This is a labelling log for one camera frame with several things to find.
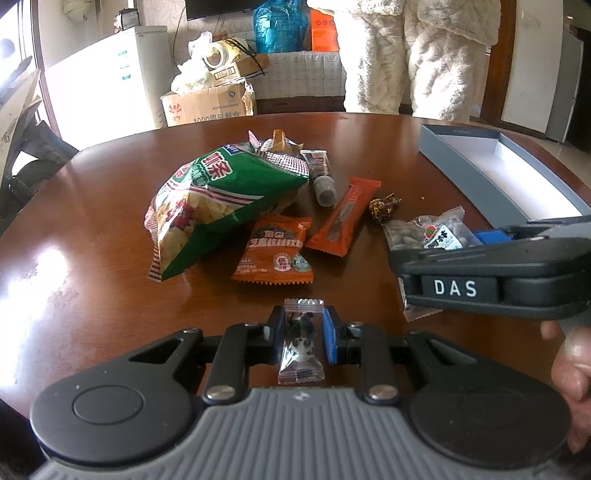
human hand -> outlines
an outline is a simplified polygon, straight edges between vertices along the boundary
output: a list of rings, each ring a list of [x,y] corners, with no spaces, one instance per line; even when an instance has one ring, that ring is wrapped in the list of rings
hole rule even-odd
[[[556,321],[541,324],[544,340],[562,334]],[[564,340],[552,365],[552,382],[562,393],[573,415],[568,444],[570,451],[581,451],[591,437],[591,329],[577,327]]]

round table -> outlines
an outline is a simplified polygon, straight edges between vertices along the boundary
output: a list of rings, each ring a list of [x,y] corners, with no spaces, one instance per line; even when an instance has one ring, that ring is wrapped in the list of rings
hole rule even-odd
[[[266,321],[286,298],[320,298],[345,322],[379,325],[388,335],[428,329],[543,381],[557,342],[543,342],[532,320],[444,312],[408,323],[388,268],[382,228],[364,218],[345,258],[304,249],[315,273],[306,286],[232,281],[248,239],[241,228],[184,274],[155,283],[144,215],[180,165],[222,144],[268,138],[282,128],[307,148],[328,150],[339,195],[348,176],[382,181],[378,194],[402,198],[396,218],[439,215],[461,205],[472,230],[489,227],[422,154],[422,122],[407,116],[297,113],[165,128],[78,154],[0,238],[0,398],[28,416],[42,389],[60,378],[184,327],[218,335],[229,325]],[[513,137],[591,202],[590,190],[528,138]],[[311,189],[287,213],[312,216],[312,233],[330,214]],[[354,384],[355,367],[326,368],[327,385]],[[277,367],[251,369],[251,385],[276,385]]]

fluffy white pants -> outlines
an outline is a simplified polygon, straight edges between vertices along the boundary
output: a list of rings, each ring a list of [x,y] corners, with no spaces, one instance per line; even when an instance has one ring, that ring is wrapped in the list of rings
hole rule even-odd
[[[335,12],[348,112],[398,113],[410,83],[413,115],[467,122],[486,47],[420,21],[418,0],[402,15]]]

gray box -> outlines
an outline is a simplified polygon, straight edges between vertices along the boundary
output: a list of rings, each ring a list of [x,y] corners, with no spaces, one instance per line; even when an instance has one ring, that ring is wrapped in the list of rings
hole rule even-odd
[[[496,130],[423,125],[419,148],[494,228],[591,215],[554,172]]]

green chip bag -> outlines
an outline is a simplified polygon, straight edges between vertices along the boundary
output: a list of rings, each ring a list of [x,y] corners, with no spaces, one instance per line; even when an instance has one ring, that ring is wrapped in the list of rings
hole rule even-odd
[[[291,203],[307,182],[305,161],[236,145],[180,167],[145,216],[154,242],[148,276],[160,281],[182,273],[238,225]]]

